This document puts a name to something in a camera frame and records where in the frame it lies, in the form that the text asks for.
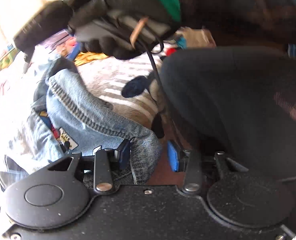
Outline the black gloved hand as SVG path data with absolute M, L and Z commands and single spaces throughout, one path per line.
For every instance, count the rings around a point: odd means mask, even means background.
M 180 27 L 179 0 L 90 0 L 74 13 L 70 31 L 95 22 L 97 35 L 85 42 L 88 51 L 119 60 L 137 57 Z

